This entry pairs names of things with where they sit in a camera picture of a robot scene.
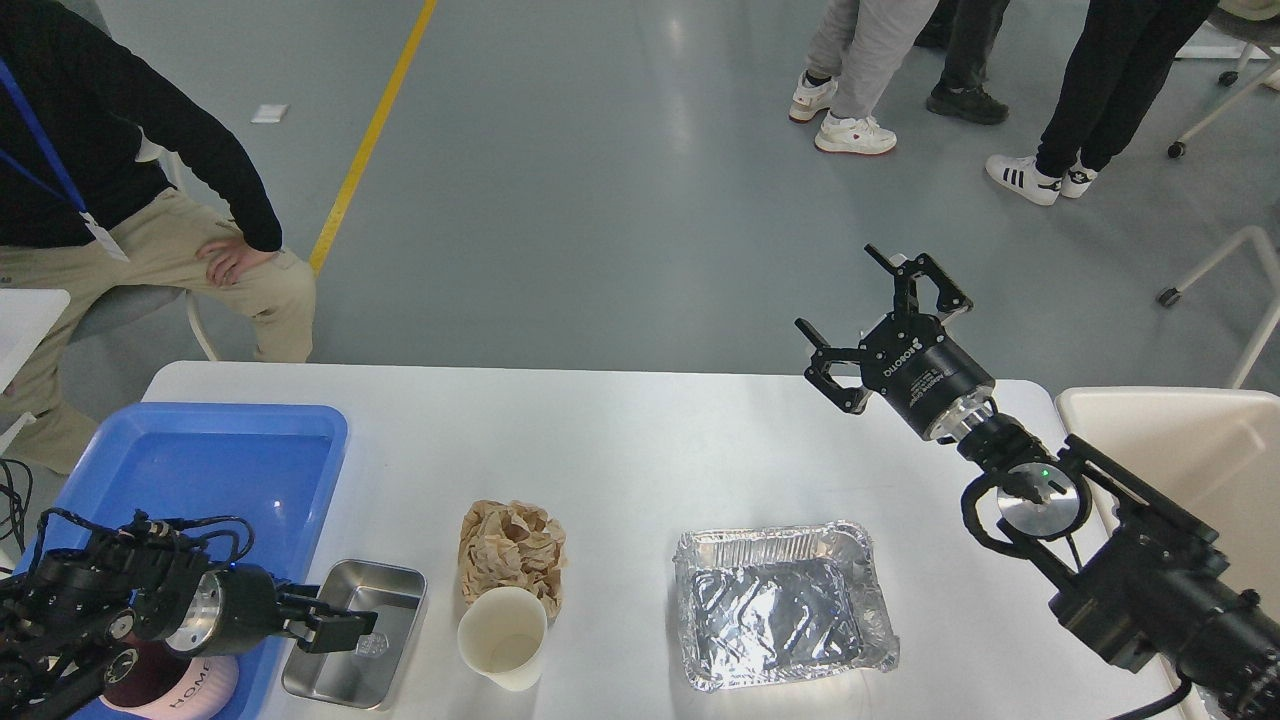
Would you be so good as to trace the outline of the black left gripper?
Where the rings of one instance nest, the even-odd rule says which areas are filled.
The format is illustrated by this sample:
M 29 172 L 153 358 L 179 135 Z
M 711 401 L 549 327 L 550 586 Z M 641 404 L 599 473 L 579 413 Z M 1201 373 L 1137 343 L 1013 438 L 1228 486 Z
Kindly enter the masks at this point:
M 311 632 L 296 641 L 305 653 L 352 651 L 374 632 L 378 612 L 334 610 L 317 593 L 317 585 L 289 585 L 256 565 L 207 571 L 165 646 L 184 657 L 239 655 L 301 618 Z

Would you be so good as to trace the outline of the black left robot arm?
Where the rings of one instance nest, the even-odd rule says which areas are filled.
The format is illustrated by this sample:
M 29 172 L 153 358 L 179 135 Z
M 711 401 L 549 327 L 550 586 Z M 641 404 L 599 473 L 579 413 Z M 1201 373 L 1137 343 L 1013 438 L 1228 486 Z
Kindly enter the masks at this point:
M 81 550 L 37 546 L 32 566 L 3 582 L 3 716 L 68 719 L 120 685 L 155 646 L 174 659 L 236 657 L 269 637 L 294 637 L 306 653 L 351 651 L 378 614 L 338 609 L 244 562 L 253 546 L 236 518 L 151 518 L 90 532 Z

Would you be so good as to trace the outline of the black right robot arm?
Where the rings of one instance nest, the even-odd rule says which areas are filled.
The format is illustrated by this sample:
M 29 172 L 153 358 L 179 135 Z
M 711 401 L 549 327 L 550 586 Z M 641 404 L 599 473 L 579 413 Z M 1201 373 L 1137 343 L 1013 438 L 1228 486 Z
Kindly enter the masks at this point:
M 1076 436 L 1051 454 L 995 402 L 995 378 L 948 337 L 972 300 L 928 254 L 867 252 L 893 279 L 890 311 L 852 347 L 806 320 L 804 375 L 836 407 L 883 398 L 925 442 L 954 445 L 980 474 L 963 524 L 983 547 L 1032 562 L 1055 587 L 1059 623 L 1103 661 L 1138 671 L 1161 656 L 1179 684 L 1130 711 L 1152 717 L 1196 687 L 1230 719 L 1275 719 L 1277 624 L 1253 589 L 1222 583 L 1217 532 Z

